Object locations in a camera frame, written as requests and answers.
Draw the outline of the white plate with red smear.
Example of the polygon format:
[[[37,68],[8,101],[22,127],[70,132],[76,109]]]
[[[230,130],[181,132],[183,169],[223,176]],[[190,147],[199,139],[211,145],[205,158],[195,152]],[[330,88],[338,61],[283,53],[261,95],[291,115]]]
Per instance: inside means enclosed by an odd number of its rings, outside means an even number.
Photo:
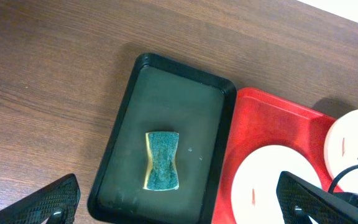
[[[236,223],[284,222],[276,194],[283,171],[321,187],[313,166],[299,152],[279,145],[261,147],[244,159],[234,176],[231,205]]]

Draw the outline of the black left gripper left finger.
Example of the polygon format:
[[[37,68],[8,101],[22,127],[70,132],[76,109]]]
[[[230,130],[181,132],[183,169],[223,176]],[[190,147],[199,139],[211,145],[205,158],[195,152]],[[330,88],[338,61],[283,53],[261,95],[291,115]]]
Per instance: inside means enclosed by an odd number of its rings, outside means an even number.
[[[0,223],[73,223],[80,201],[74,174],[67,174],[0,210]]]

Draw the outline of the green yellow sponge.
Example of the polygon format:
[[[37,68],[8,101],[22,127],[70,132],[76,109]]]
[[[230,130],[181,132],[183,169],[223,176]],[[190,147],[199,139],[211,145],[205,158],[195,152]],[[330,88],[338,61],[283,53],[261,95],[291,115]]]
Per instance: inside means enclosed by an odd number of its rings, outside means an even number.
[[[175,163],[179,134],[169,131],[154,131],[145,134],[147,168],[143,189],[168,191],[179,189]]]

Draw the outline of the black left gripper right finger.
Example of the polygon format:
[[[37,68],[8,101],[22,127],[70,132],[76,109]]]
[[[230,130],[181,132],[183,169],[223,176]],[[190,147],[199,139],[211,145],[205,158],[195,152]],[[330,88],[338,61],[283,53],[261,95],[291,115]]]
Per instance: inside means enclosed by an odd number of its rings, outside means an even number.
[[[285,223],[358,223],[358,194],[328,193],[283,171],[276,188]]]

